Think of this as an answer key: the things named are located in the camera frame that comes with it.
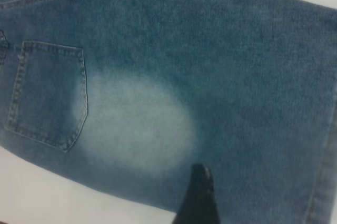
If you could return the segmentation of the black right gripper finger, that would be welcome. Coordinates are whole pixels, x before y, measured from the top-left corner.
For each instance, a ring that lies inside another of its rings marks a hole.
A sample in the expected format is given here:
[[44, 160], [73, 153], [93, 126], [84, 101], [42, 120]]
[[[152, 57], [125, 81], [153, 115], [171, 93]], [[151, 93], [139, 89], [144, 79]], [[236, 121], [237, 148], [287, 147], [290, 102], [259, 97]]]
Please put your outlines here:
[[173, 223], [220, 223], [214, 180], [204, 165], [193, 165], [189, 186]]

